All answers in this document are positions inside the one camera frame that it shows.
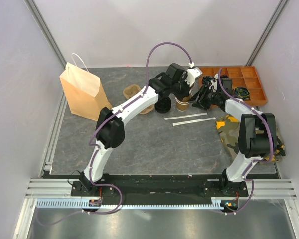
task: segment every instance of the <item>white wall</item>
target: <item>white wall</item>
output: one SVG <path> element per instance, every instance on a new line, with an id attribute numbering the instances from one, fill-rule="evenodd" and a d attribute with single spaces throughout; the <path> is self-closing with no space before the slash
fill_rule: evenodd
<path id="1" fill-rule="evenodd" d="M 61 97 L 62 68 L 22 0 L 0 0 L 0 239 L 11 238 Z"/>
<path id="2" fill-rule="evenodd" d="M 288 3 L 254 65 L 268 97 L 262 110 L 275 114 L 286 143 L 282 173 L 299 198 L 299 0 Z"/>
<path id="3" fill-rule="evenodd" d="M 35 0 L 67 61 L 88 67 L 144 66 L 172 41 L 197 65 L 245 65 L 279 0 Z M 162 46 L 150 65 L 188 60 Z"/>

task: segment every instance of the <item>orange compartment organizer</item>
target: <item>orange compartment organizer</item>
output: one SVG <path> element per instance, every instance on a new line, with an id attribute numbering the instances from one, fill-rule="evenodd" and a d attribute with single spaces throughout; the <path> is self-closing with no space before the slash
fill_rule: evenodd
<path id="1" fill-rule="evenodd" d="M 201 67 L 203 76 L 215 76 L 221 67 Z M 267 97 L 254 66 L 234 66 L 222 67 L 222 75 L 228 76 L 233 80 L 233 89 L 236 87 L 245 87 L 250 93 L 250 100 L 246 101 L 251 106 L 263 106 L 267 103 Z M 199 80 L 199 86 L 202 86 L 202 79 Z"/>

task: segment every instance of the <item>camouflage cloth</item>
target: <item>camouflage cloth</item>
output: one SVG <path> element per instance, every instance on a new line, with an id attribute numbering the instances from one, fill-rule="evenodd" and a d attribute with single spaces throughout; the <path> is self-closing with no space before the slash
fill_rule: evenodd
<path id="1" fill-rule="evenodd" d="M 233 159 L 236 158 L 239 149 L 238 149 L 238 135 L 239 135 L 239 121 L 231 115 L 226 115 L 219 118 L 216 121 L 216 129 L 219 133 L 220 140 L 224 144 L 227 151 L 230 153 Z M 274 153 L 272 162 L 279 162 L 282 156 L 285 156 L 285 146 L 281 140 L 281 137 L 277 131 L 277 150 Z"/>

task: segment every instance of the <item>paper bag handle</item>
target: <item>paper bag handle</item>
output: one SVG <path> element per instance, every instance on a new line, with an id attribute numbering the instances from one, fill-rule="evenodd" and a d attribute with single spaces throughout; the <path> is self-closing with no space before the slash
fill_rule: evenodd
<path id="1" fill-rule="evenodd" d="M 73 55 L 77 56 L 77 57 L 82 61 L 83 65 L 85 66 L 86 71 L 89 72 L 88 68 L 87 68 L 86 65 L 84 64 L 84 61 L 81 59 L 81 57 L 79 57 L 78 54 L 72 53 L 72 54 L 71 54 L 71 58 L 72 58 L 74 64 L 77 66 L 77 64 L 76 64 L 76 62 L 75 62 L 75 60 L 74 60 L 74 58 L 73 58 Z"/>

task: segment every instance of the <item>brown paper bag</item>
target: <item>brown paper bag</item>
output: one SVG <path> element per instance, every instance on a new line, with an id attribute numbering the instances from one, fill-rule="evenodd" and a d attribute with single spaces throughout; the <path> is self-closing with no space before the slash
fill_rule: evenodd
<path id="1" fill-rule="evenodd" d="M 73 114 L 97 121 L 103 107 L 112 108 L 99 77 L 70 63 L 60 75 Z"/>

